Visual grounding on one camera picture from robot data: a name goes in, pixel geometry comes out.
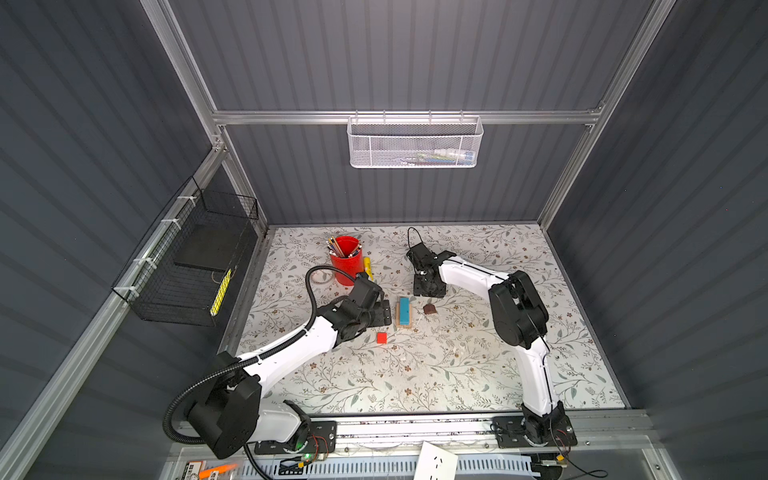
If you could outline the teal block plank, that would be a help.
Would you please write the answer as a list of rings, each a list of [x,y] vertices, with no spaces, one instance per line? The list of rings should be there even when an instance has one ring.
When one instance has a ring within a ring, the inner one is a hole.
[[[412,327],[412,307],[411,299],[409,297],[400,297],[400,326],[403,328]]]

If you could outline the wood block plank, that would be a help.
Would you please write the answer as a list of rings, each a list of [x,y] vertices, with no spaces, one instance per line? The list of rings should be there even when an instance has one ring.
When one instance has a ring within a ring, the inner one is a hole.
[[[400,313],[401,313],[400,300],[401,298],[398,297],[393,302],[393,325],[395,326],[396,329],[400,328]]]

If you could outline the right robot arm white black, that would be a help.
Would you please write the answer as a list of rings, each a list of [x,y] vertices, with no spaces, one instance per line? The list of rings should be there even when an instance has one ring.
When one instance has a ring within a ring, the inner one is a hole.
[[[414,268],[415,295],[442,298],[452,285],[489,303],[497,335],[515,349],[525,435],[534,445],[545,444],[566,414],[549,366],[549,314],[529,275],[494,271],[450,251],[435,253],[422,242],[410,247],[406,258]]]

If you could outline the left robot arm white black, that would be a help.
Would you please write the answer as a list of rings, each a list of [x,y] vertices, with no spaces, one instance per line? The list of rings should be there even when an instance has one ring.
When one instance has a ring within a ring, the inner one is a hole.
[[[302,451],[311,435],[311,419],[296,403],[275,407],[262,400],[289,373],[315,357],[356,339],[372,327],[391,324],[382,288],[364,273],[352,290],[318,307],[310,294],[311,314],[304,326],[240,357],[222,353],[213,372],[186,394],[185,417],[196,432],[179,435],[178,443],[204,444],[225,459],[249,443],[272,442],[288,451]]]

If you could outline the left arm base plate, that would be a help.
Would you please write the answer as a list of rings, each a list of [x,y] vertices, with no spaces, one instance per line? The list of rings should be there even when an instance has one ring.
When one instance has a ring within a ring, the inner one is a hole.
[[[257,455],[304,455],[327,454],[336,449],[338,423],[335,421],[312,421],[309,426],[300,426],[298,432],[287,442],[257,441],[251,446]]]

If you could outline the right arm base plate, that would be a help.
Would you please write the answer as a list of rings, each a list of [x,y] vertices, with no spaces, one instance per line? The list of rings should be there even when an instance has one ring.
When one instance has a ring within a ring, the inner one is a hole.
[[[574,427],[565,414],[542,419],[525,415],[496,416],[491,419],[490,430],[500,448],[557,447],[569,450],[578,444]]]

